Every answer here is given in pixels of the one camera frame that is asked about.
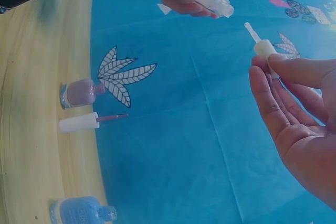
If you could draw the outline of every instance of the palm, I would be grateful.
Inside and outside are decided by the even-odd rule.
[[[279,79],[271,79],[265,59],[253,59],[254,66],[250,70],[251,89],[284,165],[308,191],[336,209],[336,128],[332,123],[336,73],[330,75],[330,72],[325,70],[327,74],[323,74],[321,69],[317,69],[315,73],[308,72],[315,78],[307,76],[303,81],[299,81],[296,76],[302,78],[300,75],[315,62],[301,59],[290,61],[286,66],[282,65],[283,72],[277,73],[288,77],[292,72],[288,68],[297,72],[288,78],[291,81],[281,79],[284,84],[282,85]],[[335,67],[328,62],[325,65]],[[312,88],[293,82],[310,83],[311,87],[322,88],[323,99]],[[326,126],[321,126],[315,118]]]

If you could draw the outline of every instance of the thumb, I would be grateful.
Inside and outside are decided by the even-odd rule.
[[[324,106],[330,115],[327,125],[336,133],[336,67],[324,78],[321,89]]]
[[[269,57],[270,67],[284,80],[321,89],[322,81],[336,71],[336,60],[284,59],[280,55]]]

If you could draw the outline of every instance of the nail polish applicator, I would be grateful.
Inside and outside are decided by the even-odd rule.
[[[271,41],[269,41],[268,39],[260,39],[258,34],[251,27],[250,23],[245,23],[244,26],[248,30],[248,32],[251,34],[252,39],[256,43],[253,50],[257,55],[263,56],[268,62],[268,59],[269,59],[270,55],[278,53],[278,52],[276,52],[276,50],[275,50],[274,46],[272,45]],[[274,70],[271,69],[271,67],[269,67],[269,69],[270,69],[270,72],[271,72],[272,79],[279,78],[278,74],[275,73]]]
[[[109,115],[98,117],[96,112],[75,116],[74,118],[68,118],[59,121],[59,129],[62,133],[70,133],[82,130],[94,130],[100,127],[100,123],[112,121],[119,118],[127,117],[128,114],[122,115]]]

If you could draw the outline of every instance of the white bottle cap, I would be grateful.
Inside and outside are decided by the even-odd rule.
[[[253,48],[253,50],[254,50],[254,52],[257,55],[265,57],[265,59],[268,62],[268,59],[269,59],[270,55],[277,54],[277,51],[275,50],[275,48],[272,45],[271,41],[269,41],[268,39],[260,39],[260,37],[258,36],[258,34],[251,27],[250,23],[246,22],[244,24],[244,26],[246,27],[246,29],[248,30],[248,32],[251,34],[252,39],[256,43],[255,46],[254,46],[254,48]],[[278,74],[275,73],[274,70],[271,69],[271,67],[269,67],[269,70],[270,70],[272,79],[279,78]]]
[[[196,0],[196,2],[219,17],[229,18],[235,11],[229,0]],[[163,4],[157,4],[157,6],[165,15],[171,11],[169,7]]]
[[[96,112],[77,116],[74,118],[68,118],[59,121],[59,129],[62,133],[70,133],[82,130],[94,130],[99,128],[99,122],[97,122],[98,114]]]

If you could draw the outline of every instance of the bottle cap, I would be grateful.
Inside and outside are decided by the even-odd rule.
[[[105,221],[114,221],[117,219],[117,211],[112,206],[103,206],[99,211],[100,217]]]
[[[229,0],[196,0],[196,2],[220,17],[229,18],[234,12]]]
[[[94,92],[95,94],[104,94],[105,93],[105,87],[103,84],[98,84],[94,86]]]
[[[259,35],[253,30],[251,27],[251,24],[246,22],[244,23],[245,28],[248,30],[250,33],[252,39],[255,41],[255,46],[254,46],[254,52],[257,55],[265,57],[265,59],[268,62],[268,58],[272,54],[277,54],[277,51],[275,50],[274,46],[272,45],[271,41],[268,39],[260,39]],[[275,73],[275,71],[269,67],[269,70],[271,72],[271,77],[272,79],[277,79],[279,78],[278,74]]]
[[[98,114],[96,112],[68,118],[59,121],[59,129],[62,133],[70,133],[82,130],[94,130],[99,128],[100,124],[97,121]]]

